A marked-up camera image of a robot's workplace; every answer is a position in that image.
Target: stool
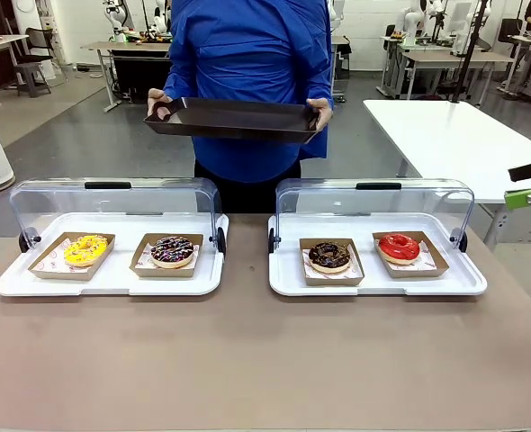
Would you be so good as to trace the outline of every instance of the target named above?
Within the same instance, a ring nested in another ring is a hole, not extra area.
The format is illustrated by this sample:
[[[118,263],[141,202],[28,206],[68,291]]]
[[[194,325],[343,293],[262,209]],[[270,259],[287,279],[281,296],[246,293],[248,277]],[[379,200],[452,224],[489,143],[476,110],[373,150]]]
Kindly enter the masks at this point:
[[[46,78],[41,73],[40,63],[22,63],[13,67],[17,75],[17,95],[21,92],[27,92],[30,97],[38,97],[39,90],[47,90],[51,93],[50,86]]]

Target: red icing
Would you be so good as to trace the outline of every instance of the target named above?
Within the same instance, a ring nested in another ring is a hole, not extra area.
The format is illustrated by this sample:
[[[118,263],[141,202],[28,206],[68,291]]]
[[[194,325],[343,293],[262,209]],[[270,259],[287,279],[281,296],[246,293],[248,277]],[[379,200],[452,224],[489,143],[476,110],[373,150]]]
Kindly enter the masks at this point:
[[[387,234],[380,238],[380,249],[396,259],[416,259],[419,255],[418,242],[402,234]]]

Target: black tray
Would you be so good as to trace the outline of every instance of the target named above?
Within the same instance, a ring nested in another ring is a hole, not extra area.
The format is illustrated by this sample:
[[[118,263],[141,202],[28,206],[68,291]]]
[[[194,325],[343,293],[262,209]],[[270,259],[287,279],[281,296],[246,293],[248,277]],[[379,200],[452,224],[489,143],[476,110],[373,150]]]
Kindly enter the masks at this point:
[[[163,119],[158,109],[170,114]],[[182,97],[157,102],[144,122],[155,132],[208,138],[270,140],[305,144],[317,133],[318,114],[308,106]]]

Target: transparent lid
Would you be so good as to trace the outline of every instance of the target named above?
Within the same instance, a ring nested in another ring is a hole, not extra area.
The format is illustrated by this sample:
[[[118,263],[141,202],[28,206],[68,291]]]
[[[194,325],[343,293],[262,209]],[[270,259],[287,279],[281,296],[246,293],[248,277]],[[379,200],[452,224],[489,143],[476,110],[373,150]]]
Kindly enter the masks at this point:
[[[388,213],[406,221],[410,214],[426,214],[441,222],[450,241],[461,248],[472,209],[472,190],[455,180],[284,180],[276,189],[274,243],[278,245],[283,240],[284,223],[295,226],[295,217],[331,217],[335,223],[339,216]]]
[[[204,178],[57,178],[18,184],[10,203],[22,229],[22,250],[34,248],[41,233],[58,218],[95,216],[195,217],[211,225],[214,245],[221,214],[218,190]]]

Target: white tray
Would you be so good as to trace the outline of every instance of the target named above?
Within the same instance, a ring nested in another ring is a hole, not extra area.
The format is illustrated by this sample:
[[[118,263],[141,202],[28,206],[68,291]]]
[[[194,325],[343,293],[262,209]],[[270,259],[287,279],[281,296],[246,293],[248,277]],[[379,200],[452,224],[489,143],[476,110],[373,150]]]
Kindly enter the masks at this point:
[[[269,254],[269,283],[282,295],[478,295],[488,283],[465,254],[455,249],[449,233],[425,213],[372,213],[371,216],[283,214],[279,243]],[[275,228],[275,216],[268,230]],[[439,277],[391,278],[374,246],[373,232],[424,231],[436,245],[449,269]],[[365,278],[358,286],[308,286],[303,275],[300,239],[353,239]]]
[[[218,218],[216,229],[228,233],[228,217]],[[112,253],[88,282],[40,279],[28,270],[32,262],[65,231],[115,234]],[[147,232],[203,234],[203,245],[192,278],[140,278],[130,270],[135,248]],[[125,213],[67,213],[42,233],[34,249],[21,254],[0,277],[0,294],[54,296],[81,294],[203,295],[220,284],[223,254],[210,242],[209,215],[166,213],[160,216]]]

